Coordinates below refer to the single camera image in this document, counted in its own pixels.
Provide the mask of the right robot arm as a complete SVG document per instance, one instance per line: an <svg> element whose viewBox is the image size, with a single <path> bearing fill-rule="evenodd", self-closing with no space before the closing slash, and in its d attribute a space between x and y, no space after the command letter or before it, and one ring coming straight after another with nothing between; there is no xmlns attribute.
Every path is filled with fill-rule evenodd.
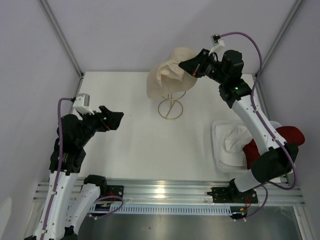
<svg viewBox="0 0 320 240"><path fill-rule="evenodd" d="M282 137L259 110L253 90L242 78L244 62L240 52L227 50L221 60L216 60L207 49L202 49L178 66L192 77L208 77L219 84L222 100L240 117L257 146L260 156L249 172L229 181L227 195L232 202L241 203L255 188L296 171L299 148Z"/></svg>

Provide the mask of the beige bucket hat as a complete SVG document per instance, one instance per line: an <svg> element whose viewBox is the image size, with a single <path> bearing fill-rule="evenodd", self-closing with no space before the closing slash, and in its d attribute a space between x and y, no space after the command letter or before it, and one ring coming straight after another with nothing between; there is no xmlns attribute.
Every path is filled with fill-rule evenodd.
<svg viewBox="0 0 320 240"><path fill-rule="evenodd" d="M190 90L197 82L179 67L179 63L190 60L196 53L187 47L177 47L169 54L166 61L154 66L146 79L146 94L151 100L159 99L165 95Z"/></svg>

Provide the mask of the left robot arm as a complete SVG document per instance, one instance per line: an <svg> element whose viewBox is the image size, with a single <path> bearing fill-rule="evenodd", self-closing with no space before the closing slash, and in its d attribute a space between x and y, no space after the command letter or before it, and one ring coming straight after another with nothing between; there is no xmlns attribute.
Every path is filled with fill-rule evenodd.
<svg viewBox="0 0 320 240"><path fill-rule="evenodd" d="M97 132L115 131L124 117L123 112L112 112L105 106L93 113L67 114L58 118L58 138L50 157L49 189L44 208L35 231L29 240L76 240L91 206L107 199L107 179L88 175L80 194L70 204L72 190L85 159L85 145Z"/></svg>

